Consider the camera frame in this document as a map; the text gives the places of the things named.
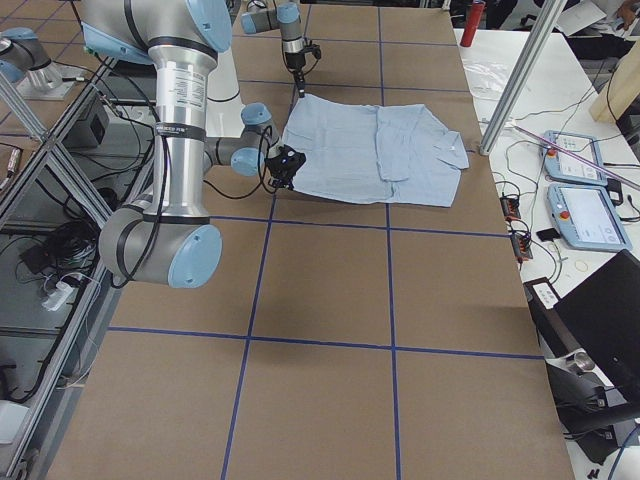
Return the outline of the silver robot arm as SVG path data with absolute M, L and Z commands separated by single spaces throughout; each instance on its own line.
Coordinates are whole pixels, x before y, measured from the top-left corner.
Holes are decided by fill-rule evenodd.
M 86 46 L 156 71 L 153 183 L 116 210 L 100 233 L 101 260 L 112 285 L 131 281 L 198 288 L 216 270 L 220 231 L 202 204 L 213 111 L 208 89 L 231 87 L 232 21 L 224 1 L 86 1 Z
M 317 46 L 303 36 L 299 4 L 296 1 L 275 3 L 268 8 L 263 1 L 250 1 L 240 16 L 247 35 L 278 30 L 286 69 L 292 75 L 300 97 L 305 95 L 306 55 Z M 68 65 L 62 72 L 46 52 L 35 32 L 15 27 L 1 33 L 1 73 L 11 83 L 27 81 L 40 96 L 64 83 L 83 82 L 84 67 Z

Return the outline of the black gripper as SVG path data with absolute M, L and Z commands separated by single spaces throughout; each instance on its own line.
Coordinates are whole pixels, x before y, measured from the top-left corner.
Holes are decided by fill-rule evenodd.
M 296 90 L 299 98 L 305 97 L 306 81 L 304 68 L 306 67 L 306 52 L 304 49 L 297 52 L 283 52 L 286 69 L 293 74 Z
M 295 177 L 298 165 L 296 163 L 268 163 L 267 168 L 270 173 L 268 185 L 274 190 L 293 190 L 293 178 Z

